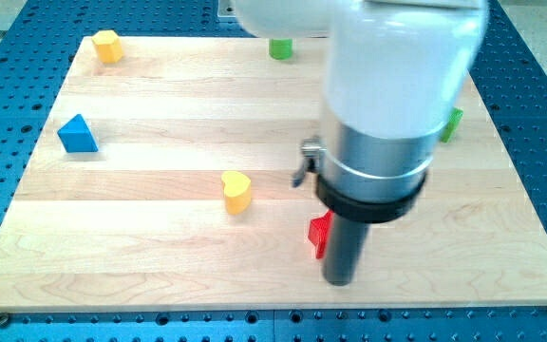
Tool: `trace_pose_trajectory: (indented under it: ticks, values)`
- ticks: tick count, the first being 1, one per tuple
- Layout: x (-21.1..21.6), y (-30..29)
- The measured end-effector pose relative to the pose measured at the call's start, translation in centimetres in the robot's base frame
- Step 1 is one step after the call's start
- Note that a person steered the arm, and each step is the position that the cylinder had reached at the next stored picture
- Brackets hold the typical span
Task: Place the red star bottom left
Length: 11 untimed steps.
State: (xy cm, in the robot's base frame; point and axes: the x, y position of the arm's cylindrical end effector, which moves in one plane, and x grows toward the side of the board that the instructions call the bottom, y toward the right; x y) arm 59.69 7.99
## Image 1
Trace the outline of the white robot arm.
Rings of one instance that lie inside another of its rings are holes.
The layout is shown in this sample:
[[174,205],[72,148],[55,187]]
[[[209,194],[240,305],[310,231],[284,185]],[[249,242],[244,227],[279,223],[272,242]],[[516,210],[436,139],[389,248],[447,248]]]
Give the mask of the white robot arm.
[[487,3],[235,0],[233,8],[254,36],[328,41],[320,128],[304,148],[318,198],[355,222],[404,215],[483,39]]

